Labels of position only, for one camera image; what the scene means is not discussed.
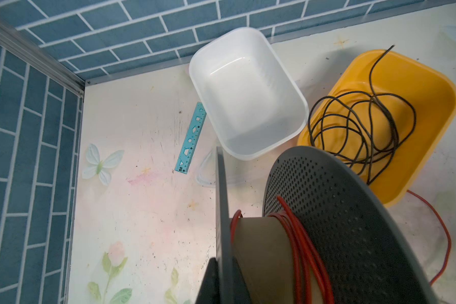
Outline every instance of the perforated disc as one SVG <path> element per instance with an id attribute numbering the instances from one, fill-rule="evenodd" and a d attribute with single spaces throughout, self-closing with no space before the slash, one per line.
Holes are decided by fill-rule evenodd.
<path id="1" fill-rule="evenodd" d="M 437 303 L 415 256 L 368 186 L 334 156 L 298 146 L 274 163 L 263 215 L 282 196 L 308 231 L 336 303 Z"/>

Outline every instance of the black cable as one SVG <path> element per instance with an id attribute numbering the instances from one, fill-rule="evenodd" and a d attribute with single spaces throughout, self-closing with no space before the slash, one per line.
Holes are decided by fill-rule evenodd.
<path id="1" fill-rule="evenodd" d="M 310 138 L 311 146 L 316 146 L 315 145 L 315 139 L 320 137 L 321 149 L 325 150 L 324 132 L 328 131 L 328 130 L 332 130 L 332 129 L 337 129 L 337 128 L 345 129 L 346 130 L 345 140 L 344 140 L 341 148 L 339 149 L 339 151 L 338 152 L 327 151 L 327 152 L 333 154 L 335 157 L 341 158 L 341 160 L 345 164 L 347 164 L 350 168 L 352 168 L 355 164 L 361 164 L 362 168 L 358 172 L 358 175 L 360 175 L 363 172 L 365 172 L 365 169 L 368 168 L 368 177 L 367 177 L 367 181 L 366 181 L 367 185 L 370 185 L 389 166 L 390 162 L 392 161 L 393 157 L 395 156 L 395 151 L 414 132 L 415 125 L 417 123 L 415 109 L 407 100 L 405 100 L 403 97 L 401 97 L 401 96 L 399 96 L 397 94 L 376 93 L 375 89 L 373 88 L 373 83 L 371 81 L 371 76 L 373 74 L 373 70 L 375 69 L 375 66 L 377 65 L 377 63 L 380 60 L 382 60 L 382 58 L 388 52 L 390 52 L 390 50 L 394 46 L 395 45 L 392 45 L 388 50 L 386 50 L 377 59 L 377 61 L 372 65 L 372 67 L 370 69 L 369 84 L 370 84 L 371 93 L 356 90 L 356 91 L 346 92 L 346 93 L 340 94 L 340 95 L 335 96 L 335 97 L 334 96 L 324 96 L 320 100 L 316 101 L 316 103 L 314 104 L 314 106 L 311 109 L 311 112 L 309 113 L 308 129 L 309 129 L 309 138 Z M 366 95 L 368 97 L 368 99 L 359 100 L 359 101 L 353 103 L 351 106 L 348 106 L 347 104 L 342 102 L 340 100 L 340 98 L 343 97 L 343 96 L 346 96 L 346 95 L 350 95 L 350 94 L 363 94 L 363 95 Z M 412 113 L 413 113 L 412 130 L 404 137 L 404 139 L 400 140 L 399 132 L 397 131 L 397 125 L 395 124 L 395 120 L 393 119 L 392 114 L 387 109 L 387 107 L 385 105 L 383 105 L 383 103 L 380 101 L 380 99 L 378 98 L 379 96 L 393 96 L 393 97 L 396 97 L 396 98 L 400 99 L 402 102 L 404 102 L 407 106 L 409 106 L 410 109 L 412 110 Z M 325 106 L 325 108 L 324 108 L 324 110 L 322 112 L 322 117 L 319 118 L 317 121 L 315 121 L 312 124 L 313 126 L 311 126 L 311 116 L 313 114 L 313 111 L 315 110 L 316 106 L 321 101 L 327 100 L 327 99 L 329 99 L 330 101 L 327 102 L 327 104 L 326 104 L 326 106 Z M 328 112 L 328 108 L 333 102 L 338 102 L 341 106 L 345 107 L 348 110 L 347 115 L 345 116 L 343 114 L 336 114 L 336 113 L 329 113 L 328 114 L 327 113 Z M 368 116 L 369 116 L 369 121 L 370 121 L 370 130 L 367 130 L 365 128 L 365 126 L 362 124 L 362 122 L 360 120 L 360 117 L 353 110 L 353 108 L 356 105 L 362 105 L 364 103 L 368 103 Z M 389 123 L 390 139 L 389 139 L 389 142 L 387 143 L 387 145 L 385 147 L 383 147 L 383 148 L 378 148 L 376 146 L 374 138 L 373 138 L 373 118 L 372 118 L 372 114 L 371 114 L 372 107 L 373 108 L 376 107 L 377 109 L 379 109 L 382 112 L 382 114 L 385 116 L 385 118 L 387 119 L 387 121 Z M 330 116 L 337 116 L 337 117 L 345 118 L 346 119 L 346 125 L 334 125 L 334 124 L 331 124 L 331 125 L 325 126 L 324 125 L 324 119 L 326 117 L 330 117 Z M 316 127 L 318 125 L 320 125 L 320 130 L 315 135 L 313 135 L 313 132 L 314 132 L 314 130 L 316 129 Z M 361 138 L 360 147 L 359 147 L 357 153 L 353 157 L 341 154 L 343 152 L 343 150 L 345 149 L 346 144 L 348 143 L 348 135 L 349 135 L 350 132 L 354 132 L 354 133 L 358 134 L 360 136 L 360 138 Z M 365 148 L 365 156 L 364 157 L 360 157 L 363 148 Z M 380 171 L 378 171 L 377 174 L 372 176 L 371 175 L 371 167 L 372 167 L 372 165 L 374 163 L 376 163 L 377 161 L 381 161 L 381 160 L 383 160 L 383 159 L 385 159 L 387 157 L 388 157 L 387 163 L 384 165 L 384 167 Z"/>

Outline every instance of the white plastic tub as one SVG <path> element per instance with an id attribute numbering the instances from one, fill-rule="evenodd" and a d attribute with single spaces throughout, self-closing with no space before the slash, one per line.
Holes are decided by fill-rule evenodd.
<path id="1" fill-rule="evenodd" d="M 309 108 L 265 36 L 238 28 L 202 47 L 189 75 L 223 148 L 253 160 L 296 136 Z"/>

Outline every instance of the blue tile wall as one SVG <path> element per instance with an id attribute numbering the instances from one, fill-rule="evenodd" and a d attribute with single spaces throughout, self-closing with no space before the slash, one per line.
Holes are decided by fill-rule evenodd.
<path id="1" fill-rule="evenodd" d="M 11 0 L 0 3 L 0 17 L 89 79 L 191 56 L 238 27 L 272 37 L 383 10 L 398 15 L 395 8 L 422 1 Z"/>
<path id="2" fill-rule="evenodd" d="M 81 103 L 0 46 L 0 304 L 64 302 Z"/>

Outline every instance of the blue ruler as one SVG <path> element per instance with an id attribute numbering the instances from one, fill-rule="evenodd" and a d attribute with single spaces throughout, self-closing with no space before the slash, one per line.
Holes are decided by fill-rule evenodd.
<path id="1" fill-rule="evenodd" d="M 188 168 L 195 153 L 199 134 L 203 128 L 204 119 L 206 119 L 206 111 L 204 110 L 203 104 L 197 103 L 195 113 L 189 124 L 188 134 L 186 134 L 181 153 L 179 153 L 179 158 L 177 159 L 176 171 L 184 174 L 188 173 Z"/>

